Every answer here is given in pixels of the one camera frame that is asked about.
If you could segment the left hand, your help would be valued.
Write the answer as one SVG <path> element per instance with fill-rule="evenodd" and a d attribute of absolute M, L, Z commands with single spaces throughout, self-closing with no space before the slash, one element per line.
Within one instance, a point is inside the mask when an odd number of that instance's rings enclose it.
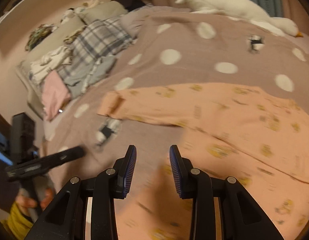
<path fill-rule="evenodd" d="M 54 196 L 55 196 L 54 191 L 51 188 L 47 188 L 45 191 L 45 197 L 40 202 L 42 210 L 44 210 L 50 204 Z M 37 207 L 37 202 L 32 198 L 26 197 L 22 193 L 22 190 L 20 190 L 18 195 L 16 196 L 15 202 L 21 213 L 27 217 L 30 216 L 29 209 Z"/>

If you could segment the yellow left sleeve forearm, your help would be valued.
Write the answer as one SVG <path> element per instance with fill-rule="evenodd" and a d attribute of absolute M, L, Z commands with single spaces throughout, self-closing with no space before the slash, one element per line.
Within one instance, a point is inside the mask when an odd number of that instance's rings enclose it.
<path fill-rule="evenodd" d="M 18 240 L 24 240 L 33 226 L 31 219 L 19 210 L 16 203 L 12 205 L 7 219 L 1 220 L 1 224 L 13 239 Z"/>

